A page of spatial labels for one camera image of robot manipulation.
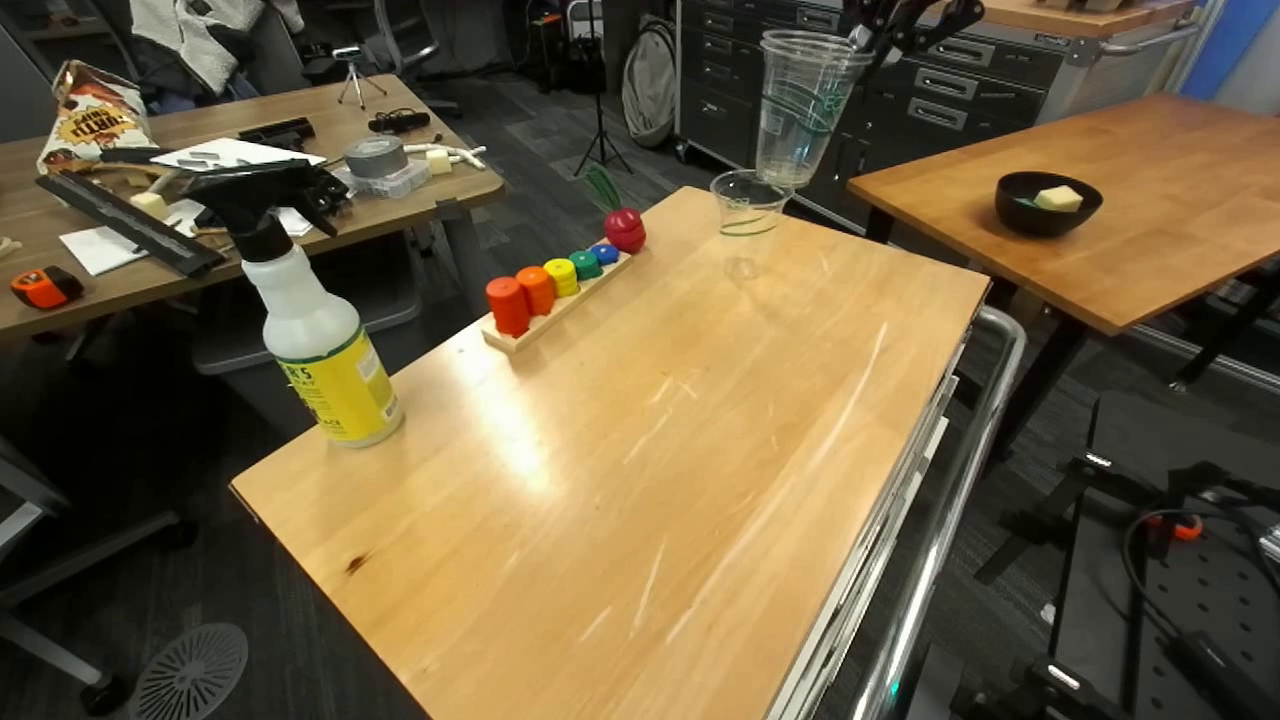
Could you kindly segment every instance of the cable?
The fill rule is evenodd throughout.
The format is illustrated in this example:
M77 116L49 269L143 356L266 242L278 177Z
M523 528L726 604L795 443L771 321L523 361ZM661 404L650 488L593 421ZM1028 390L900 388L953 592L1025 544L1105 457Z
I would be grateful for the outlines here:
M1150 628L1165 641L1165 654L1232 720L1276 720L1280 708L1276 699L1252 682L1232 658L1229 651L1218 651L1202 630L1182 630L1161 604L1156 597L1142 587L1142 580L1135 577L1131 562L1131 544L1135 532L1149 518L1167 518L1167 516L1187 516L1187 507L1156 507L1156 513L1138 513L1127 528L1124 528L1124 577L1131 582L1131 592L1138 597L1142 615L1150 621Z

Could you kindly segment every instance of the wall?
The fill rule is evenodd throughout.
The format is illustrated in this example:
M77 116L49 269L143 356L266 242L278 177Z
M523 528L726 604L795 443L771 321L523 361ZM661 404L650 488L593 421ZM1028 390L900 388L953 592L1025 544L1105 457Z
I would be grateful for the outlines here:
M1244 65L1229 75L1229 85L1216 91L1218 105L1244 106L1244 112L1271 112L1280 116L1280 13L1260 33Z

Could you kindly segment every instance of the chair wheel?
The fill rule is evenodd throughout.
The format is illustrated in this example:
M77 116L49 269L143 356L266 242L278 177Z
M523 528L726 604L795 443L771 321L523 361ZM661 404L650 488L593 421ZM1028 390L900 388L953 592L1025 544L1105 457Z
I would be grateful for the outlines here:
M106 713L117 713L127 695L133 695L133 679L127 679L127 675L106 675L102 682L85 689L85 693L81 693L81 704L85 704L89 715L106 715Z

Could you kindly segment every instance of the paper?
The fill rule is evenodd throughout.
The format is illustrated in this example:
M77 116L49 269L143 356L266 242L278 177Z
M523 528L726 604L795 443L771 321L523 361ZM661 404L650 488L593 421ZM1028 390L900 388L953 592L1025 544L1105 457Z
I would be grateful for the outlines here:
M181 150L152 157L152 164L188 169L188 170L243 169L243 164L284 164L284 160L324 164L324 157L286 150L286 148L270 148L270 145L248 145L248 140L236 140L236 136L221 136L221 140L209 140L209 145L190 145L190 148L181 148Z
M85 227L85 233L64 233L61 237L66 250L85 262L89 274L101 274L106 269L133 262L148 257L139 242L112 227Z

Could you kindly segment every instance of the glass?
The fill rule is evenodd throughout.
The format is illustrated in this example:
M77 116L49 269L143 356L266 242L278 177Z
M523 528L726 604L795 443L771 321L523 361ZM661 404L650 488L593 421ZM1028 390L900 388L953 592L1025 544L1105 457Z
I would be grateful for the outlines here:
M336 105L353 105L353 106L365 112L368 101L382 101L388 97L388 88L379 88L372 75L360 73L360 59L365 59L360 44L342 44L331 54L346 65L346 75L342 75L342 88L336 91Z
M872 65L849 37L766 26L754 170L795 194L826 150L855 75Z
M719 205L719 237L758 237L776 224L788 194L776 190L758 170L736 169L713 181Z

